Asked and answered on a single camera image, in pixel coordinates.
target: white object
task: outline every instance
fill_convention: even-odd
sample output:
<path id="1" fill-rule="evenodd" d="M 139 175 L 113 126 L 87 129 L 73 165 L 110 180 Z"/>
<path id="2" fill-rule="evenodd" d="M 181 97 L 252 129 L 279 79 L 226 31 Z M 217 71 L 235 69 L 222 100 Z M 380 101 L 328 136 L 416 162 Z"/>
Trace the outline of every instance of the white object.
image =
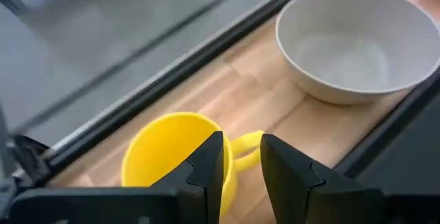
<path id="1" fill-rule="evenodd" d="M 440 63 L 437 24 L 407 0 L 293 0 L 276 39 L 296 83 L 337 104 L 413 87 Z"/>

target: wooden surface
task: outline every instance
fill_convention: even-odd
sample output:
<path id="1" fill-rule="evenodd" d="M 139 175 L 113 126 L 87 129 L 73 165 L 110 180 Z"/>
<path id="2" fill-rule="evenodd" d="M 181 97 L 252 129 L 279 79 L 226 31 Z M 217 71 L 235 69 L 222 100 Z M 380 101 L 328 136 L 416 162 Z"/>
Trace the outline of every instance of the wooden surface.
<path id="1" fill-rule="evenodd" d="M 411 0 L 440 20 L 440 0 Z M 351 107 L 327 104 L 289 77 L 275 40 L 274 19 L 139 114 L 51 184 L 118 186 L 130 139 L 165 113 L 194 111 L 218 122 L 231 137 L 263 129 L 323 164 L 335 166 L 406 94 Z M 261 167 L 239 175 L 234 205 L 222 223 L 275 223 Z"/>

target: mug handle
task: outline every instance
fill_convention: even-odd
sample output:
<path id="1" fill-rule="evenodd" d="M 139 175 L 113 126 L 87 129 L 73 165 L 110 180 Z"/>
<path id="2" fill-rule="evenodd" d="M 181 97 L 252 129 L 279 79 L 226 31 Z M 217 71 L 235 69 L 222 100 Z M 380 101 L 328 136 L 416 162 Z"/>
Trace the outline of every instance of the mug handle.
<path id="1" fill-rule="evenodd" d="M 260 162 L 260 143 L 263 134 L 264 131 L 255 131 L 242 135 L 231 142 L 232 154 L 234 157 L 238 157 L 241 153 L 255 149 L 255 151 L 251 152 L 249 155 L 234 160 L 234 168 L 237 172 L 245 170 Z"/>

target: mug rim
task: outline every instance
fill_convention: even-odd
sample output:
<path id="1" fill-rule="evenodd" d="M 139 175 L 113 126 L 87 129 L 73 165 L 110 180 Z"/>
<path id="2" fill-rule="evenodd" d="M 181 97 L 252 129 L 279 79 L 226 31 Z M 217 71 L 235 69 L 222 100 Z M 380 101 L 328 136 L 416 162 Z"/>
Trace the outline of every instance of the mug rim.
<path id="1" fill-rule="evenodd" d="M 378 90 L 374 90 L 374 89 L 366 89 L 366 90 L 361 90 L 361 89 L 354 89 L 354 88 L 350 88 L 350 87 L 341 87 L 338 86 L 336 84 L 327 82 L 311 73 L 309 73 L 308 71 L 304 70 L 302 67 L 300 67 L 297 63 L 295 63 L 290 56 L 287 54 L 287 52 L 284 50 L 283 47 L 283 43 L 280 40 L 279 37 L 279 30 L 280 30 L 280 21 L 282 19 L 282 17 L 284 16 L 284 13 L 286 12 L 287 9 L 289 9 L 292 5 L 295 4 L 295 2 L 297 2 L 298 0 L 291 0 L 288 4 L 286 4 L 284 6 L 284 8 L 281 10 L 281 12 L 279 13 L 279 15 L 276 17 L 276 27 L 275 27 L 275 37 L 276 37 L 276 42 L 278 44 L 278 47 L 280 48 L 281 53 L 283 54 L 283 56 L 289 61 L 289 63 L 294 66 L 297 70 L 299 70 L 302 74 L 306 75 L 307 77 L 311 78 L 312 80 L 315 80 L 316 82 L 319 82 L 320 84 L 323 84 L 327 87 L 331 87 L 334 89 L 339 89 L 339 90 L 343 90 L 343 91 L 348 91 L 351 93 L 367 93 L 367 94 L 381 94 L 381 93 L 393 93 L 393 92 L 397 92 L 397 91 L 401 91 L 404 89 L 408 89 L 411 88 L 415 85 L 418 85 L 419 83 L 423 82 L 424 80 L 426 80 L 427 78 L 429 78 L 431 75 L 433 75 L 433 73 L 439 68 L 440 66 L 440 55 L 438 55 L 437 57 L 437 61 L 435 63 L 435 65 L 431 68 L 430 71 L 426 72 L 420 79 L 418 80 L 414 80 L 412 82 L 409 82 L 407 84 L 404 84 L 400 87 L 393 87 L 390 89 L 378 89 Z M 414 8 L 416 8 L 418 11 L 420 11 L 422 14 L 424 14 L 429 21 L 431 22 L 431 24 L 435 27 L 437 34 L 439 35 L 440 38 L 440 27 L 437 24 L 437 22 L 434 20 L 434 18 L 432 17 L 432 15 L 430 13 L 428 13 L 426 10 L 424 10 L 423 8 L 421 8 L 419 5 L 413 3 L 410 0 L 402 0 L 405 1 L 406 3 L 412 5 Z"/>
<path id="2" fill-rule="evenodd" d="M 193 112 L 176 112 L 176 113 L 168 113 L 168 114 L 165 114 L 165 115 L 162 115 L 162 116 L 155 118 L 152 122 L 149 122 L 147 125 L 143 126 L 141 128 L 141 130 L 138 131 L 136 133 L 136 135 L 131 139 L 130 145 L 124 154 L 124 159 L 122 160 L 121 186 L 129 187 L 127 185 L 127 180 L 125 177 L 125 174 L 127 173 L 127 165 L 128 165 L 129 155 L 131 154 L 131 151 L 135 148 L 135 146 L 137 146 L 136 144 L 139 143 L 141 136 L 143 136 L 144 133 L 148 130 L 148 128 L 151 127 L 152 125 L 154 125 L 158 122 L 163 122 L 166 119 L 169 119 L 172 117 L 179 117 L 179 116 L 193 116 L 193 117 L 199 118 L 203 121 L 208 122 L 213 127 L 215 127 L 217 129 L 216 131 L 221 131 L 223 133 L 223 153 L 226 151 L 228 154 L 228 168 L 227 168 L 228 171 L 226 172 L 226 177 L 223 181 L 222 187 L 225 188 L 229 184 L 229 181 L 231 178 L 231 173 L 232 173 L 232 163 L 234 163 L 234 160 L 233 160 L 233 156 L 232 156 L 231 144 L 229 142 L 228 137 L 226 137 L 223 129 L 216 122 L 212 121 L 211 119 L 207 118 L 206 116 L 204 116 L 202 114 L 193 113 Z"/>

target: yellow mug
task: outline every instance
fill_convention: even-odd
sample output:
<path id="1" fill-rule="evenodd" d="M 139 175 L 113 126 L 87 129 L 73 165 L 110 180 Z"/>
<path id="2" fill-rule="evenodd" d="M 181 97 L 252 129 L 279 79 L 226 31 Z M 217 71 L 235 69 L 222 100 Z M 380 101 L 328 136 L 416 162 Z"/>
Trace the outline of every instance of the yellow mug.
<path id="1" fill-rule="evenodd" d="M 193 153 L 215 131 L 214 121 L 198 113 L 171 113 L 146 125 L 133 139 L 122 162 L 122 186 L 151 186 Z M 230 141 L 223 132 L 223 191 L 220 215 L 237 191 L 237 172 L 260 162 L 263 131 Z M 242 153 L 246 156 L 235 159 Z"/>

